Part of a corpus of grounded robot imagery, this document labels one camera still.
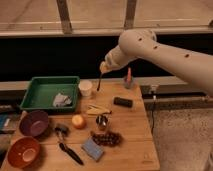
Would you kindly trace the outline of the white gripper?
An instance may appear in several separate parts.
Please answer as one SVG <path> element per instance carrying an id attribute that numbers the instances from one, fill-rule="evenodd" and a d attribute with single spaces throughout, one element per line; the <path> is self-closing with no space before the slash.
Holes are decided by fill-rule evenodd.
<path id="1" fill-rule="evenodd" d="M 99 69 L 102 74 L 106 74 L 124 68 L 135 59 L 135 54 L 127 53 L 120 46 L 116 46 L 106 54 L 105 60 L 101 62 Z"/>

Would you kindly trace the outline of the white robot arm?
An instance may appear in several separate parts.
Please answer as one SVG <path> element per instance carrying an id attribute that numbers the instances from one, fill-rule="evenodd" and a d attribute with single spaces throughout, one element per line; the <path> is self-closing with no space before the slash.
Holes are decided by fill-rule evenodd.
<path id="1" fill-rule="evenodd" d="M 151 62 L 213 96 L 213 55 L 158 43 L 152 30 L 122 32 L 118 45 L 101 62 L 100 72 L 120 70 L 137 58 Z"/>

